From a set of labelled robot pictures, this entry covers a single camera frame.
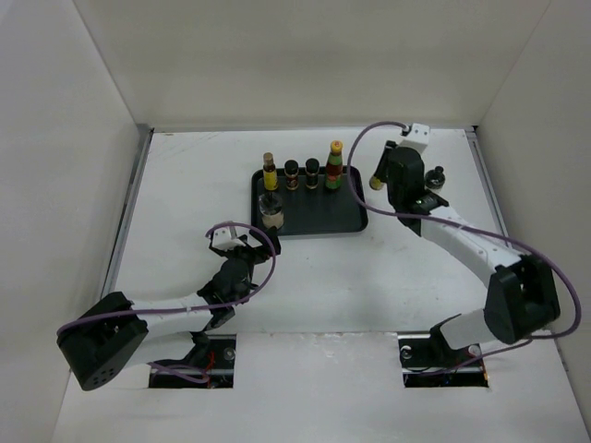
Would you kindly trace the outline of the white shaker black cap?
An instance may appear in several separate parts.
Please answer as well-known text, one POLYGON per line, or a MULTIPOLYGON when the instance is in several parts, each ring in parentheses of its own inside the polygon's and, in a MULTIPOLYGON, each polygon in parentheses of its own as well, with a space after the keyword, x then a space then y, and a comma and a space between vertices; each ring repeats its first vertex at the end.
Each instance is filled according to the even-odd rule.
POLYGON ((431 190, 441 190, 446 182, 444 168, 440 165, 425 174, 425 186, 431 190))
POLYGON ((259 196, 259 213, 265 228, 281 229, 284 223, 282 197, 271 191, 261 194, 259 196))

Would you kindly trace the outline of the small yellow-label bottle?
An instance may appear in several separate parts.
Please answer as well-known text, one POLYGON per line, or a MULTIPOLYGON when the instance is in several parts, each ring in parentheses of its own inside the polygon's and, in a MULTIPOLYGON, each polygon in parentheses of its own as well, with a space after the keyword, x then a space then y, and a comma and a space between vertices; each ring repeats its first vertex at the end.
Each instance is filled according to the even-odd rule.
POLYGON ((375 191, 380 191, 384 187, 384 181, 385 178, 383 176, 379 174, 373 174, 371 175, 368 184, 371 189, 375 191))
POLYGON ((264 189, 269 192, 276 191, 278 189, 278 175, 276 171, 276 165, 271 152, 265 152, 263 154, 263 185, 264 189))

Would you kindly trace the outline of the small brown spice jar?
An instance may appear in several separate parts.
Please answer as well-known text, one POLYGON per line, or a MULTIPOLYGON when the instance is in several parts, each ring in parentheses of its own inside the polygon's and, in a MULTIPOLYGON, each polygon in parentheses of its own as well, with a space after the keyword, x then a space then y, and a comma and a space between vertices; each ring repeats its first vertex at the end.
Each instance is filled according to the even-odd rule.
POLYGON ((284 164, 285 187, 289 191, 295 191, 299 185, 299 165, 295 160, 288 160, 284 164))

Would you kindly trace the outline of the tall green sauce bottle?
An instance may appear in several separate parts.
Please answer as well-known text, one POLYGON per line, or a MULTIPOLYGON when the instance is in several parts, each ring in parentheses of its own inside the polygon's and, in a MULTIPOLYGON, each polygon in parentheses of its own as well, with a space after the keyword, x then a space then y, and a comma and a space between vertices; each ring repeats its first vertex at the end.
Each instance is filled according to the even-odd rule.
POLYGON ((334 140, 330 145, 330 152, 325 166, 325 187, 330 191, 340 188, 343 176, 343 147, 341 140, 334 140))

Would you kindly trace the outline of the small dark spice jar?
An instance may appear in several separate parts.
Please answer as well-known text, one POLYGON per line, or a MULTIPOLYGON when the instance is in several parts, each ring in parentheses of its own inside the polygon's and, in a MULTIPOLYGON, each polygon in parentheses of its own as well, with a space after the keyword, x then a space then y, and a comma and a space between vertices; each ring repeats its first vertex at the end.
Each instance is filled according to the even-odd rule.
POLYGON ((316 158, 309 158, 305 164, 306 188, 313 190, 318 187, 320 163, 316 158))

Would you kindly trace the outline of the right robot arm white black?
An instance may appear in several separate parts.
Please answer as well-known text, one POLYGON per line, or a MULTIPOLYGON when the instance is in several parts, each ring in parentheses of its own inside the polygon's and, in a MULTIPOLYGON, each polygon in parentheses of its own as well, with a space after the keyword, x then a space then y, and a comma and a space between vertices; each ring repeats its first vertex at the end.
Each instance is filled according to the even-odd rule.
POLYGON ((385 186, 401 223, 464 264, 487 290, 482 308, 444 319, 429 331, 428 354, 449 365, 472 345, 489 341, 514 344, 544 328, 561 314, 550 266, 539 257, 519 254, 468 224, 425 185, 425 165, 417 150, 385 144, 373 187, 385 186))

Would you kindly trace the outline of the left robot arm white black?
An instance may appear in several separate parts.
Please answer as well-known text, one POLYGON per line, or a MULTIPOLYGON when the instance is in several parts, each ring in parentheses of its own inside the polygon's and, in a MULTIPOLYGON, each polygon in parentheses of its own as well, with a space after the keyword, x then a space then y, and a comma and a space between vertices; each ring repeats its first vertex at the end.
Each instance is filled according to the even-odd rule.
POLYGON ((82 390, 98 389, 135 365, 209 385, 215 360, 209 332, 232 319, 236 308, 262 289, 252 281, 256 266, 274 265, 281 253, 276 228, 251 226, 239 235, 238 226, 230 221, 207 232, 210 251, 223 263, 201 289, 161 301, 109 293, 57 331, 56 344, 82 390))

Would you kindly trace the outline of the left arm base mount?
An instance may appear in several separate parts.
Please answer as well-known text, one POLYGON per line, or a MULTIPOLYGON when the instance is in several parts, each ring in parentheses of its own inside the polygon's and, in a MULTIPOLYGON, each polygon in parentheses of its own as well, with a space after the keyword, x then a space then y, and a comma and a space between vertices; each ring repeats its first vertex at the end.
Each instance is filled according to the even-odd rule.
POLYGON ((235 379, 236 336, 212 335, 196 344, 180 360, 161 360, 157 364, 171 367, 189 377, 178 377, 152 368, 149 389, 231 389, 235 379))

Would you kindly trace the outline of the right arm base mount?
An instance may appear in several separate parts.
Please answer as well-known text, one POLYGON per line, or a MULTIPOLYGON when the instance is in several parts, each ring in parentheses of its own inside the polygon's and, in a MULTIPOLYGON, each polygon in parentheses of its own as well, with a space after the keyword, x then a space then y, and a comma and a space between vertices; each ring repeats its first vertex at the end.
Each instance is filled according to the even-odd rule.
POLYGON ((398 336, 403 383, 409 389, 487 388, 484 363, 477 359, 481 348, 473 344, 459 350, 442 348, 430 335, 398 336))

